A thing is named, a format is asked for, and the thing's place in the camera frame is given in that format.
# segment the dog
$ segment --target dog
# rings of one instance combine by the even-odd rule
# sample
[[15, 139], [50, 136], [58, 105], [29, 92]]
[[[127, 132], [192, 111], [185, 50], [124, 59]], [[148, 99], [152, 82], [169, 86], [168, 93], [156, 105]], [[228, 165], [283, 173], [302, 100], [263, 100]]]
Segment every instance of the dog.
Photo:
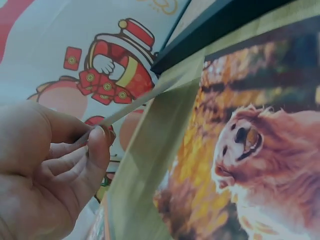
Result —
[[237, 109], [218, 137], [211, 177], [237, 197], [250, 239], [320, 239], [320, 112]]

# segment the red hat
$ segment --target red hat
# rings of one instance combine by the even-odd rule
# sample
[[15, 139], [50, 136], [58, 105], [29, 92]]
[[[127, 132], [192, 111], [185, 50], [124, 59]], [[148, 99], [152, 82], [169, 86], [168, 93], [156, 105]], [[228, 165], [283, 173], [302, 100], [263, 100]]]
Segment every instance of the red hat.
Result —
[[139, 44], [144, 49], [151, 51], [155, 43], [155, 36], [141, 23], [132, 18], [120, 20], [118, 23], [121, 32], [130, 40]]

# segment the black frame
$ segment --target black frame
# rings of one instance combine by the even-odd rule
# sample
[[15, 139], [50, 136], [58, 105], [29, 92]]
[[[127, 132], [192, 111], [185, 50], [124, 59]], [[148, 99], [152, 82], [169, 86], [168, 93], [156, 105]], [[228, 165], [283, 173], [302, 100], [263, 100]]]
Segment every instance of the black frame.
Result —
[[293, 0], [216, 0], [159, 52], [151, 71], [162, 74], [219, 38], [290, 2]]

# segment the red envelope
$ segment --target red envelope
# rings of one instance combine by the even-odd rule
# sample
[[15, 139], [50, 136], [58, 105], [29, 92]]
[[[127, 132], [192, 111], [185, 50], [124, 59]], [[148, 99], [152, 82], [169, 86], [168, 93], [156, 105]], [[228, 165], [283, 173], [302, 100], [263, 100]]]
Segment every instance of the red envelope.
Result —
[[97, 94], [114, 96], [117, 86], [114, 81], [110, 80], [107, 75], [101, 74]]
[[91, 93], [94, 93], [94, 92], [96, 92], [97, 89], [98, 89], [98, 86], [88, 86], [88, 87], [84, 88], [84, 87], [81, 86], [80, 83], [78, 83], [76, 86], [78, 87], [78, 89], [80, 90], [80, 92], [81, 92], [84, 96], [89, 95], [89, 94], [91, 94]]
[[107, 96], [102, 94], [93, 94], [92, 99], [98, 101], [99, 103], [102, 103], [103, 105], [109, 105], [113, 100], [113, 96]]
[[63, 68], [77, 71], [81, 59], [82, 50], [80, 48], [68, 46], [65, 51]]
[[81, 87], [83, 88], [97, 86], [100, 81], [100, 73], [94, 68], [90, 68], [87, 71], [81, 71], [79, 73], [79, 79]]
[[127, 89], [118, 86], [115, 91], [114, 102], [116, 104], [130, 104], [132, 103], [132, 96]]

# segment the cartoon hand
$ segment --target cartoon hand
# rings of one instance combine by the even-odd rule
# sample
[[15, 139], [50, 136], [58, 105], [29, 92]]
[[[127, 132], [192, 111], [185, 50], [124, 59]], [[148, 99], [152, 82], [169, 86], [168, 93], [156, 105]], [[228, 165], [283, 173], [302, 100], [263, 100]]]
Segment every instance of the cartoon hand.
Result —
[[109, 75], [114, 71], [115, 64], [111, 58], [99, 54], [93, 59], [93, 67], [98, 73]]

